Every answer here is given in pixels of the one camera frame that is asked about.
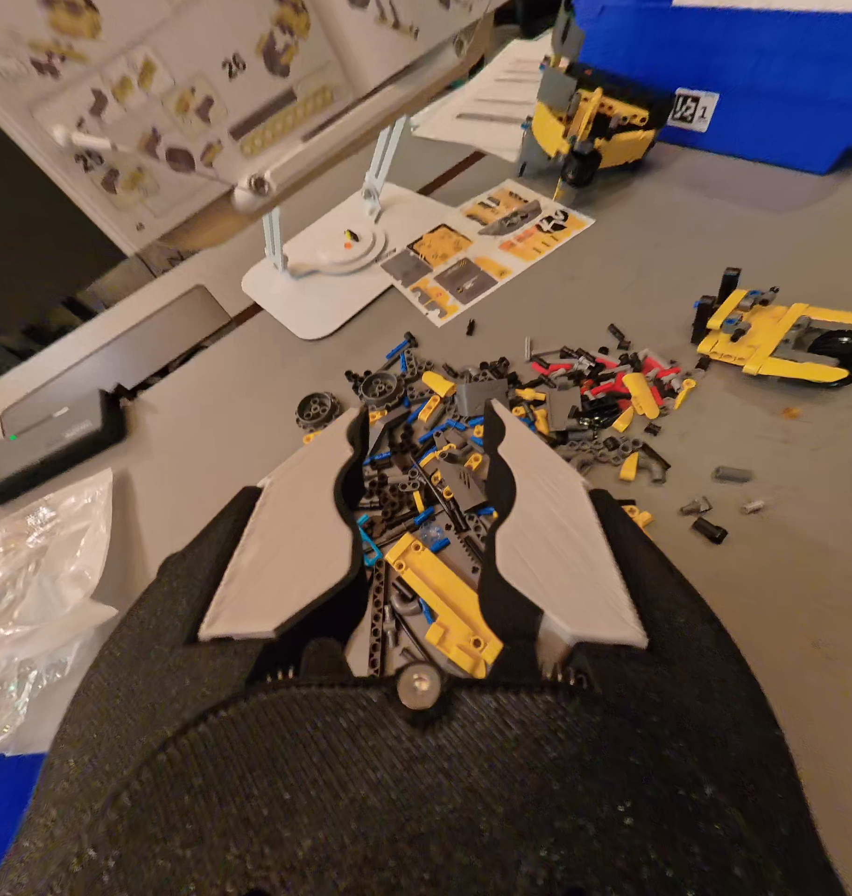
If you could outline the small yellow toy wheel assembly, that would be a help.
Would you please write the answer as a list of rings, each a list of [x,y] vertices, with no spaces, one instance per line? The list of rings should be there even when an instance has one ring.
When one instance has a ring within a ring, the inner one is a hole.
[[[691,343],[701,356],[745,375],[819,388],[852,384],[852,312],[779,303],[779,288],[739,286],[741,269],[723,271],[719,290],[695,304]]]

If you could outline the black power bank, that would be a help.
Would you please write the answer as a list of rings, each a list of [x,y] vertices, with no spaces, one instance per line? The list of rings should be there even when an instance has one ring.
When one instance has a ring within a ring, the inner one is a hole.
[[[0,505],[105,452],[127,436],[120,398],[84,395],[19,434],[0,439]]]

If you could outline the blue plastic bin white tag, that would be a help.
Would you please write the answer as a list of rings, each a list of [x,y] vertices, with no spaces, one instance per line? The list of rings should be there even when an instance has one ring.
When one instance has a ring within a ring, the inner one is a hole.
[[[575,2],[591,63],[675,104],[660,140],[826,175],[852,159],[852,2]]]

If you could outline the stack of printed papers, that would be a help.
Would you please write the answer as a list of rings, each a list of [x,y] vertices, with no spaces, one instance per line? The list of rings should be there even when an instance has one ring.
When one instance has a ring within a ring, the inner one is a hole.
[[[422,139],[452,142],[515,162],[551,54],[551,33],[507,44],[469,82],[410,120]]]

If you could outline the clear plastic bag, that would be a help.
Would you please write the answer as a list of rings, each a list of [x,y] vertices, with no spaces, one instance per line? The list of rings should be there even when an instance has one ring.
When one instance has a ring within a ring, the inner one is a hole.
[[[117,611],[93,598],[106,566],[114,475],[105,469],[0,520],[0,754],[44,692]]]

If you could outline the large yellow toy vehicle model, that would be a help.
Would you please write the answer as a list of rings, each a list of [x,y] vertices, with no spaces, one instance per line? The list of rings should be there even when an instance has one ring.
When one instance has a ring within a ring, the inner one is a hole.
[[[563,2],[536,103],[523,125],[519,174],[541,162],[560,163],[555,200],[565,187],[586,188],[601,171],[639,166],[676,102],[673,91],[581,62],[584,38],[574,2]]]

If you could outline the yellow grey sticker sheet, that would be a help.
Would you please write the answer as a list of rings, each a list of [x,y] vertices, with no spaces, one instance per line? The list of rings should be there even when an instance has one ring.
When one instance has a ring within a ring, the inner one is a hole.
[[[447,212],[380,264],[440,327],[594,224],[512,179]]]

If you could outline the building instruction booklet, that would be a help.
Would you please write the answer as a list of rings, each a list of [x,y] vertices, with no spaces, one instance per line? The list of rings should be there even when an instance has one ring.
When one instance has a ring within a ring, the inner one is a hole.
[[[0,1],[0,127],[137,252],[499,6]]]

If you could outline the dark grey toy wheel hub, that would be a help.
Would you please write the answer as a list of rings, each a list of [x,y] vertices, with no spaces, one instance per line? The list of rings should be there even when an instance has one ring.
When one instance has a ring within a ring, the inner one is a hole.
[[[403,375],[382,370],[365,376],[359,385],[359,397],[370,409],[392,408],[402,401],[406,391]]]
[[[297,404],[295,420],[306,432],[318,431],[342,414],[342,403],[331,392],[311,392]]]

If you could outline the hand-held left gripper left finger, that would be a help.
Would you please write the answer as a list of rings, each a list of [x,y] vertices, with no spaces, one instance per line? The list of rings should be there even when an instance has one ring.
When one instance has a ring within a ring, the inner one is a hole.
[[[199,641],[277,637],[352,583],[367,450],[368,413],[349,409],[263,479]]]

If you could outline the pile of toy building pieces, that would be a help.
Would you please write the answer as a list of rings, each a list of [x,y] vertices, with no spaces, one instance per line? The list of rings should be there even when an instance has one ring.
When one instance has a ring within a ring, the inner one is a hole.
[[[478,378],[470,378],[456,385],[457,411],[461,420],[466,420],[469,430],[467,437],[472,444],[465,460],[456,463],[457,479],[451,476],[450,468],[454,463],[441,454],[438,447],[433,449],[436,461],[445,464],[439,470],[440,480],[452,492],[451,498],[443,497],[442,500],[456,503],[459,516],[465,515],[462,493],[467,488],[467,482],[475,480],[476,474],[470,460],[476,452],[485,457],[482,466],[487,480],[484,409],[491,399],[499,399],[559,456],[551,446],[547,432],[539,424],[534,409],[536,402],[546,401],[555,395],[555,387],[544,385],[538,389],[538,396],[532,397],[529,391],[532,384],[522,385],[516,377],[510,378],[507,375],[508,365],[503,359],[496,364],[483,364],[481,368]],[[469,509],[468,514],[492,510],[493,523],[497,514],[488,503],[486,484],[483,492],[485,495],[481,503]],[[648,646],[639,651],[581,644],[571,647],[569,656],[575,658],[577,668],[586,669],[586,675],[601,690],[610,691],[613,682],[620,678],[698,680],[717,649],[721,633],[714,615],[665,555],[651,547],[647,537],[638,534],[636,524],[626,517],[622,505],[614,502],[606,492],[594,490],[589,494],[648,635]],[[467,624],[470,639],[466,647],[453,646],[447,655],[449,661],[466,671],[471,678],[484,672],[504,679],[513,679],[515,675],[535,679],[540,666],[538,654],[524,648],[508,651],[499,636],[488,627],[480,611],[480,578],[478,595],[478,609],[473,611],[475,619]]]

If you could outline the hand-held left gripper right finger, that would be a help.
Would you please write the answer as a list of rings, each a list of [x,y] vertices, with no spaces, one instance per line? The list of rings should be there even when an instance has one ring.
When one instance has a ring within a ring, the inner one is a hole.
[[[648,635],[582,476],[499,399],[484,409],[486,494],[497,514],[480,574],[480,611],[508,651],[647,649]]]

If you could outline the white book stand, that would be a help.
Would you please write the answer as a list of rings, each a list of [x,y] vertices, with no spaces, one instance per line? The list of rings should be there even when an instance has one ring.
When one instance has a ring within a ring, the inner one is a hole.
[[[455,59],[450,49],[433,51],[166,235],[183,228],[183,238],[218,243],[261,218],[264,259],[242,289],[300,339],[342,327],[391,285],[380,267],[388,254],[442,217],[408,190],[389,185],[381,195],[407,118],[482,55],[472,45],[490,33],[494,12],[466,29]],[[351,252],[343,250],[347,229],[360,236]]]

